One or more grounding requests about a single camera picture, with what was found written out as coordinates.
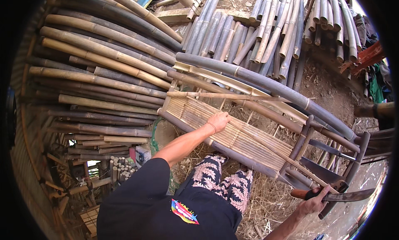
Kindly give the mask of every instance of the person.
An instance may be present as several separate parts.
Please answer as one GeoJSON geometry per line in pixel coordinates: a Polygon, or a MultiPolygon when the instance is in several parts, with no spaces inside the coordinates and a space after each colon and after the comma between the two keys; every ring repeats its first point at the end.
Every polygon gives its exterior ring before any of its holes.
{"type": "MultiPolygon", "coordinates": [[[[98,239],[237,239],[235,231],[251,193],[251,169],[241,165],[221,181],[225,158],[209,155],[193,169],[179,195],[166,195],[170,168],[207,137],[223,131],[230,120],[227,112],[214,114],[202,127],[167,144],[122,183],[100,206],[98,239]]],[[[286,239],[306,215],[324,208],[328,190],[301,202],[266,239],[286,239]]]]}

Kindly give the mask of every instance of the patterned pants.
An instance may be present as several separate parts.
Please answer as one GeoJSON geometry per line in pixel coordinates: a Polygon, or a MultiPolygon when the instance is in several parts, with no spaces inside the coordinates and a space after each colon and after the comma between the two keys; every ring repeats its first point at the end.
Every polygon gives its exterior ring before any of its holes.
{"type": "Polygon", "coordinates": [[[221,182],[224,162],[225,158],[221,156],[206,156],[194,167],[194,175],[188,185],[206,188],[216,193],[244,214],[251,194],[252,170],[243,170],[240,167],[236,173],[221,182]]]}

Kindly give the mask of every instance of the machete blade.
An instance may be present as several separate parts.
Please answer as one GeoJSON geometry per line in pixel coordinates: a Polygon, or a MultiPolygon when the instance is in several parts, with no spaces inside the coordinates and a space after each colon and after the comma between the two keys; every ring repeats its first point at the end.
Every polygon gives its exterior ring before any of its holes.
{"type": "Polygon", "coordinates": [[[335,201],[335,202],[353,202],[353,201],[361,201],[372,195],[375,188],[367,189],[363,191],[355,191],[352,193],[338,193],[338,194],[327,194],[327,197],[324,198],[324,201],[335,201]]]}
{"type": "Polygon", "coordinates": [[[338,180],[345,180],[344,177],[339,176],[338,174],[312,162],[311,160],[302,157],[300,162],[307,167],[313,174],[317,177],[322,179],[322,181],[326,182],[327,184],[332,184],[337,182],[338,180]]]}

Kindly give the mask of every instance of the right hand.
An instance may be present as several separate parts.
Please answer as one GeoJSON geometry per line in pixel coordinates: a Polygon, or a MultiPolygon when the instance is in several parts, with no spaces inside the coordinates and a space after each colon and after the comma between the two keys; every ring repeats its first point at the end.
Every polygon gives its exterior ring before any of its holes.
{"type": "Polygon", "coordinates": [[[232,117],[227,112],[219,112],[213,114],[207,121],[207,123],[214,126],[215,133],[222,132],[225,128],[227,123],[232,120],[232,117]]]}
{"type": "MultiPolygon", "coordinates": [[[[320,188],[317,187],[317,188],[314,188],[312,191],[313,191],[313,193],[317,193],[319,190],[320,190],[320,188]]],[[[330,185],[327,185],[326,187],[323,188],[323,190],[320,192],[320,194],[317,195],[316,197],[313,197],[306,201],[302,201],[299,204],[299,206],[297,207],[297,209],[304,216],[306,216],[307,214],[311,214],[311,213],[321,212],[324,209],[324,207],[326,207],[326,204],[327,204],[326,201],[322,202],[322,199],[324,198],[324,196],[327,195],[327,193],[329,191],[330,191],[330,185]]]]}

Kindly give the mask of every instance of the stack of bamboo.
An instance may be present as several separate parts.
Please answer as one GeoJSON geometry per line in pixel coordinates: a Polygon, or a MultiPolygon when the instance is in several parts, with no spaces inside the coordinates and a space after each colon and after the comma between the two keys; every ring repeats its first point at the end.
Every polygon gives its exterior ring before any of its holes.
{"type": "Polygon", "coordinates": [[[311,0],[307,18],[306,43],[328,50],[332,62],[357,62],[362,45],[345,0],[311,0]]]}
{"type": "Polygon", "coordinates": [[[111,156],[109,161],[111,169],[111,180],[112,184],[119,182],[120,184],[129,179],[132,174],[136,171],[130,164],[127,158],[111,156]]]}
{"type": "Polygon", "coordinates": [[[303,0],[257,0],[249,18],[251,22],[261,21],[256,29],[215,12],[217,2],[206,1],[192,24],[183,51],[226,60],[293,88],[302,45],[303,0]]]}
{"type": "Polygon", "coordinates": [[[66,159],[128,158],[152,137],[180,35],[132,0],[48,0],[38,31],[24,98],[76,141],[66,159]]]}

